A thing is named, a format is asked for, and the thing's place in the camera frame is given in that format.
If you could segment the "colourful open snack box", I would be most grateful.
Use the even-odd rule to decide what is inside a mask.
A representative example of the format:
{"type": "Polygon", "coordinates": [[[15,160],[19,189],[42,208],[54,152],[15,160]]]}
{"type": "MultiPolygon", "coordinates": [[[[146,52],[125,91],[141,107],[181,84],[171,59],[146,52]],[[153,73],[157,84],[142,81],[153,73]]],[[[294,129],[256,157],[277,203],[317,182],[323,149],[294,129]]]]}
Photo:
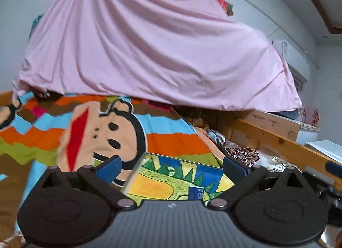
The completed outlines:
{"type": "Polygon", "coordinates": [[[121,192],[137,204],[147,199],[189,200],[196,191],[196,199],[206,202],[232,186],[234,183],[220,167],[147,153],[121,192]]]}

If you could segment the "monkey print colourful blanket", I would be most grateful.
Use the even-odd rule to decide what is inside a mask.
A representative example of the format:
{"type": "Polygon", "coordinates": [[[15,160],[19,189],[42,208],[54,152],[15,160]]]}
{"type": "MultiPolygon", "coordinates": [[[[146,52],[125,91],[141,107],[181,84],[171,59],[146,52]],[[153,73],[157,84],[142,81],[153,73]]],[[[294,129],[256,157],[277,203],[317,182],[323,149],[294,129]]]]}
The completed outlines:
{"type": "Polygon", "coordinates": [[[205,130],[201,112],[123,96],[1,96],[1,246],[20,247],[17,212],[52,165],[75,171],[113,156],[122,171],[112,186],[122,189],[147,153],[222,166],[224,155],[205,130]]]}

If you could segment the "white cabinet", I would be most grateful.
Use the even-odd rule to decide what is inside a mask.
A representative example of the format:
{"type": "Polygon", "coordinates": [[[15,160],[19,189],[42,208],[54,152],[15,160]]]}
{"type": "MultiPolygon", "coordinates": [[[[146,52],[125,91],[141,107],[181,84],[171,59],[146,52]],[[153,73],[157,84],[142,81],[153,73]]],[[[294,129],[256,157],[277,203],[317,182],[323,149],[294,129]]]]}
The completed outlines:
{"type": "Polygon", "coordinates": [[[299,124],[299,131],[296,136],[296,143],[304,146],[307,142],[315,142],[317,140],[318,134],[321,131],[320,128],[300,121],[295,121],[295,123],[299,124]]]}

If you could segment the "pink draped sheet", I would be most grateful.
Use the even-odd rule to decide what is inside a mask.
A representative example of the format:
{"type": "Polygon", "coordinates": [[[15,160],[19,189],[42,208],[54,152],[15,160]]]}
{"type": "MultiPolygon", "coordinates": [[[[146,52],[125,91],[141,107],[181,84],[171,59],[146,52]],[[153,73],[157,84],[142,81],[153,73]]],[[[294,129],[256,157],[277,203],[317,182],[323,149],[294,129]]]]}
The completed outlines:
{"type": "Polygon", "coordinates": [[[226,111],[302,106],[267,37],[217,0],[56,0],[13,84],[226,111]]]}

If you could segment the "wooden bed frame rail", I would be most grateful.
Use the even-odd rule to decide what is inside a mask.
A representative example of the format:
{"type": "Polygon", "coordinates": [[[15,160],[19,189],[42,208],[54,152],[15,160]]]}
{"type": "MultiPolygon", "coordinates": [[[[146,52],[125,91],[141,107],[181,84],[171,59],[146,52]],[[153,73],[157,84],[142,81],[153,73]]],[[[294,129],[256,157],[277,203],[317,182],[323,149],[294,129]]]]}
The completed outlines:
{"type": "Polygon", "coordinates": [[[327,162],[335,160],[295,142],[299,127],[288,120],[263,112],[224,112],[217,124],[228,140],[248,148],[260,150],[271,156],[278,156],[295,164],[300,169],[310,166],[334,180],[334,186],[341,190],[341,178],[325,169],[327,162]]]}

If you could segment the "white wall air conditioner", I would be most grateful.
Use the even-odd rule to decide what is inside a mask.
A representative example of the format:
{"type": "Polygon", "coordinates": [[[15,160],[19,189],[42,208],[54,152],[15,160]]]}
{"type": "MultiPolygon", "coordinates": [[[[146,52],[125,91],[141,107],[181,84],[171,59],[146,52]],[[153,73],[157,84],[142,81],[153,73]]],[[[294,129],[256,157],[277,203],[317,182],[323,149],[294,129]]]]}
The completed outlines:
{"type": "Polygon", "coordinates": [[[306,58],[286,40],[273,40],[272,44],[287,62],[295,78],[302,83],[308,82],[310,79],[310,66],[306,58]]]}

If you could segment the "red floral wall decoration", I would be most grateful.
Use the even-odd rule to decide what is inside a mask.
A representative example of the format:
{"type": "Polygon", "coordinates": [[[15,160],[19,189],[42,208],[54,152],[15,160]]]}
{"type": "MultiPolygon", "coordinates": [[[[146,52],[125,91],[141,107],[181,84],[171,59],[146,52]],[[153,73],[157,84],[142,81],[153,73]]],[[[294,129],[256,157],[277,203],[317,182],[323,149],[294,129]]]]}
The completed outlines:
{"type": "Polygon", "coordinates": [[[217,1],[228,16],[234,15],[232,4],[228,3],[226,0],[217,0],[217,1]]]}

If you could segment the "teal patterned wall hanging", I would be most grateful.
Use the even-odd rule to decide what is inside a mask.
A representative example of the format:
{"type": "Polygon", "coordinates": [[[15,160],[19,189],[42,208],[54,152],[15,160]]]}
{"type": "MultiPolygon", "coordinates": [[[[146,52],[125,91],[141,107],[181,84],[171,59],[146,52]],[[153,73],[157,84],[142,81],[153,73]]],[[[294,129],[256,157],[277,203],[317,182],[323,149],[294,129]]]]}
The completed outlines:
{"type": "Polygon", "coordinates": [[[28,40],[30,40],[33,32],[35,31],[35,28],[37,27],[37,25],[39,24],[41,18],[43,17],[43,14],[40,14],[38,15],[32,22],[32,25],[31,25],[31,30],[30,30],[30,33],[29,33],[29,37],[28,37],[28,40]]]}

